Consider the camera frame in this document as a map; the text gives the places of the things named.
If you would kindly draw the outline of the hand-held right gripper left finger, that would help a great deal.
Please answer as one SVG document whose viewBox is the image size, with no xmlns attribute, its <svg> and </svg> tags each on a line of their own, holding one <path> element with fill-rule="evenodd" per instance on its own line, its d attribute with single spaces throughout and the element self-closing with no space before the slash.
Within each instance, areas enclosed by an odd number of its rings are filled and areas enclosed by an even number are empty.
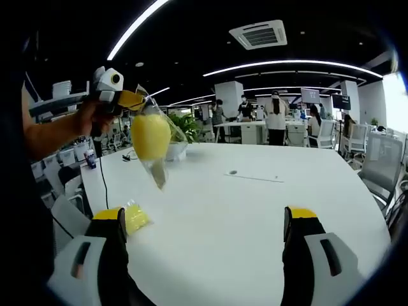
<svg viewBox="0 0 408 306">
<path fill-rule="evenodd" d="M 54 260 L 47 287 L 63 305 L 129 305 L 125 209 L 98 212 Z"/>
</svg>

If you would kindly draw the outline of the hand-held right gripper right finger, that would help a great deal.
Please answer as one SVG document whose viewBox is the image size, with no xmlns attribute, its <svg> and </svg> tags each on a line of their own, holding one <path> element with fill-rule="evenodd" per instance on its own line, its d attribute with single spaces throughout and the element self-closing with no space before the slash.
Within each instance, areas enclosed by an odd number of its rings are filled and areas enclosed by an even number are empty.
<svg viewBox="0 0 408 306">
<path fill-rule="evenodd" d="M 345 305 L 365 282 L 358 257 L 306 208 L 284 210 L 282 305 Z"/>
</svg>

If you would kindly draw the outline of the person's left hand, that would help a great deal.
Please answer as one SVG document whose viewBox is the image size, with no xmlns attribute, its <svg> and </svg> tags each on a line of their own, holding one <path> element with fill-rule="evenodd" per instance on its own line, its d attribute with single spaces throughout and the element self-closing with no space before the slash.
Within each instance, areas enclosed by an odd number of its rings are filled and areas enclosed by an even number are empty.
<svg viewBox="0 0 408 306">
<path fill-rule="evenodd" d="M 102 109 L 100 101 L 84 101 L 74 114 L 74 128 L 77 136 L 100 136 L 107 133 L 114 116 Z"/>
</svg>

